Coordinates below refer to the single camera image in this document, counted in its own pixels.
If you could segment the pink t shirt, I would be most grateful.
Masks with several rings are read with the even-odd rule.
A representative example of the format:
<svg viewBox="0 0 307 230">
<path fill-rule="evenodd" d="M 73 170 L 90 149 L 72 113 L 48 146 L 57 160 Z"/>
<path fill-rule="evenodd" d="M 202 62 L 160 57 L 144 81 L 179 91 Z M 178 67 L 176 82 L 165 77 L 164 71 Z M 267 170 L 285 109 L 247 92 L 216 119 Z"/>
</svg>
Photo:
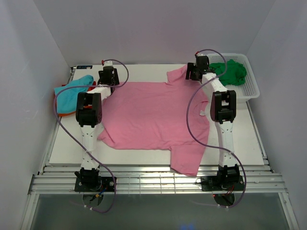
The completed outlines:
<svg viewBox="0 0 307 230">
<path fill-rule="evenodd" d="M 103 102 L 98 139 L 117 150 L 169 150 L 178 173 L 198 172 L 210 124 L 206 94 L 186 80 L 187 67 L 169 71 L 167 82 L 128 82 Z"/>
</svg>

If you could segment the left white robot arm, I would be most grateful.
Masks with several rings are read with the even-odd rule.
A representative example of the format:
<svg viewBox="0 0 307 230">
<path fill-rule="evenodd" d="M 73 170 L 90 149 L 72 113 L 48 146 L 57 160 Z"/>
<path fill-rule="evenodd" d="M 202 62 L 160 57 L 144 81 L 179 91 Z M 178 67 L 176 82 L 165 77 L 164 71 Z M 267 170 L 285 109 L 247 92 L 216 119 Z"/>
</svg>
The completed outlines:
<svg viewBox="0 0 307 230">
<path fill-rule="evenodd" d="M 97 137 L 102 129 L 102 102 L 111 96 L 113 86 L 119 85 L 117 69 L 109 61 L 98 72 L 97 86 L 90 91 L 80 92 L 77 96 L 76 121 L 78 122 L 82 145 L 86 148 L 83 154 L 81 169 L 76 172 L 80 185 L 90 191 L 101 188 L 102 180 L 99 177 L 99 163 L 96 157 Z"/>
</svg>

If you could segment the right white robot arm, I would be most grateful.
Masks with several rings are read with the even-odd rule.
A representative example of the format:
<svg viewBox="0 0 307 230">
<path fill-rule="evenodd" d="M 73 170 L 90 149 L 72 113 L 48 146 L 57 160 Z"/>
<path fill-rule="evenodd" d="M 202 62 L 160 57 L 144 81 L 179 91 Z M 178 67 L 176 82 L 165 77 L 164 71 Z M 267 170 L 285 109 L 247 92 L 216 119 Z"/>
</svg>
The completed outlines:
<svg viewBox="0 0 307 230">
<path fill-rule="evenodd" d="M 240 182 L 240 172 L 234 156 L 233 122 L 236 117 L 236 92 L 228 90 L 216 73 L 210 69 L 209 58 L 203 54 L 195 54 L 195 63 L 187 64 L 186 79 L 210 85 L 212 101 L 210 117 L 215 123 L 218 135 L 218 146 L 202 144 L 208 148 L 219 150 L 219 163 L 216 176 L 201 178 L 204 189 L 228 190 Z"/>
</svg>

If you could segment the dark label sticker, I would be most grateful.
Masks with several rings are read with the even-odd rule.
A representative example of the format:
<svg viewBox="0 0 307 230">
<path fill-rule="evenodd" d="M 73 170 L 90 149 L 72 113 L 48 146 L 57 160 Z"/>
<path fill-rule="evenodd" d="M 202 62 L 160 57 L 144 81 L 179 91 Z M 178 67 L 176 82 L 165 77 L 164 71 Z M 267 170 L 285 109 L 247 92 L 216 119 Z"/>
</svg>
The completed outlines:
<svg viewBox="0 0 307 230">
<path fill-rule="evenodd" d="M 76 68 L 77 69 L 92 69 L 93 66 L 92 65 L 78 65 Z"/>
</svg>

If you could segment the green t shirt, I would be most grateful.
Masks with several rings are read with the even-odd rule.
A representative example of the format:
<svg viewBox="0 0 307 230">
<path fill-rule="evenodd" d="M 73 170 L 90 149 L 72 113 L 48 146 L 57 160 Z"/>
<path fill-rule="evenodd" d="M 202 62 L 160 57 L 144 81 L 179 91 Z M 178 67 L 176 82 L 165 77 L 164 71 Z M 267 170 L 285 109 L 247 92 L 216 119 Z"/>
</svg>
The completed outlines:
<svg viewBox="0 0 307 230">
<path fill-rule="evenodd" d="M 227 65 L 225 65 L 225 63 L 223 62 L 211 63 L 209 65 L 209 68 L 213 70 L 216 75 L 221 75 L 222 73 L 224 73 L 225 69 L 227 69 L 226 73 L 219 77 L 219 81 L 224 86 L 240 86 L 245 84 L 246 82 L 246 68 L 242 64 L 235 62 L 232 59 L 227 61 Z"/>
</svg>

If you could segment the white plastic basket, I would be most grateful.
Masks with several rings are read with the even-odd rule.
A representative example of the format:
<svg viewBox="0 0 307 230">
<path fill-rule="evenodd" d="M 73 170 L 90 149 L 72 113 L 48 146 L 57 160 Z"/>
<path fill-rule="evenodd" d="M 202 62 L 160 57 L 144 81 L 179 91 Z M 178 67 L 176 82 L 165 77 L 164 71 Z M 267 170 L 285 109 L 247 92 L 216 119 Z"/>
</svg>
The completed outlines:
<svg viewBox="0 0 307 230">
<path fill-rule="evenodd" d="M 240 86 L 234 86 L 234 85 L 225 86 L 229 90 L 236 91 L 238 103 L 244 103 L 250 99 L 259 97 L 260 91 L 247 56 L 237 53 L 223 53 L 221 56 L 216 53 L 213 53 L 213 54 L 208 54 L 207 56 L 209 57 L 210 64 L 223 62 L 225 63 L 225 65 L 227 65 L 227 61 L 232 59 L 235 62 L 242 64 L 246 68 L 247 75 L 245 77 L 246 79 L 245 84 Z"/>
</svg>

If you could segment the orange folded t shirt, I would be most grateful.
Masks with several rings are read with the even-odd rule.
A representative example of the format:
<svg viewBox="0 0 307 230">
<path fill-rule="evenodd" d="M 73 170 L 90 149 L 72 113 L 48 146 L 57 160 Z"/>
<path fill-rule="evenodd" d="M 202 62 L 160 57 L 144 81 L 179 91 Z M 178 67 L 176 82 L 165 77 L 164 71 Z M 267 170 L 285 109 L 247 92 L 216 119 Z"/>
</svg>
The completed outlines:
<svg viewBox="0 0 307 230">
<path fill-rule="evenodd" d="M 87 92 L 93 89 L 94 87 L 78 87 L 67 89 L 61 92 L 56 99 L 56 109 L 59 116 L 74 114 L 76 112 L 78 93 Z"/>
</svg>

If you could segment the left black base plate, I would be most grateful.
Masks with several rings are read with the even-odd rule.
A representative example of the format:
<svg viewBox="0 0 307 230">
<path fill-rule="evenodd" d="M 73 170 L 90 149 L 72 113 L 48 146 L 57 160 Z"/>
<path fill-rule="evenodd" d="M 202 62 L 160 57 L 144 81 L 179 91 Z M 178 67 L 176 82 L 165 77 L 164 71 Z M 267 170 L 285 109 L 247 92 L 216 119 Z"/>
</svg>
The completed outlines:
<svg viewBox="0 0 307 230">
<path fill-rule="evenodd" d="M 90 184 L 87 182 L 82 182 L 80 179 L 76 179 L 75 192 L 114 192 L 115 191 L 115 183 L 111 176 L 101 177 L 98 176 L 98 182 L 95 184 Z"/>
</svg>

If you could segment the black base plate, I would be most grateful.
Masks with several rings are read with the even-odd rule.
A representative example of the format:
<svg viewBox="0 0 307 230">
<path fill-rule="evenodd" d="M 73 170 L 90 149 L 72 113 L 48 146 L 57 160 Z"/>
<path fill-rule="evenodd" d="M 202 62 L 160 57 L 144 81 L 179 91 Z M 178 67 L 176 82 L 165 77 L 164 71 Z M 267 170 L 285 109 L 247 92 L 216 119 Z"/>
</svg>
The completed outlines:
<svg viewBox="0 0 307 230">
<path fill-rule="evenodd" d="M 80 179 L 76 179 L 75 192 L 114 192 L 115 191 L 115 183 L 111 176 L 101 177 L 98 176 L 98 182 L 95 184 L 90 184 L 87 182 L 82 182 Z"/>
<path fill-rule="evenodd" d="M 239 176 L 238 181 L 221 179 L 218 176 L 202 176 L 200 184 L 202 191 L 242 191 L 245 186 L 242 176 Z"/>
</svg>

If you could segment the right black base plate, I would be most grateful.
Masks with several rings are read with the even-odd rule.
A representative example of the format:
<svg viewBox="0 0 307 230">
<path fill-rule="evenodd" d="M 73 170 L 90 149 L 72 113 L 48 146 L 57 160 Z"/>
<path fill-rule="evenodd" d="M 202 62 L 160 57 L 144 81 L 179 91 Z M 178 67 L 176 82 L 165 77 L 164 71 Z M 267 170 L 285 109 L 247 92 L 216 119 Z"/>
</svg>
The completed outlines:
<svg viewBox="0 0 307 230">
<path fill-rule="evenodd" d="M 202 176 L 200 184 L 202 191 L 242 191 L 245 186 L 242 176 L 239 176 L 238 181 L 221 179 L 218 176 Z"/>
</svg>

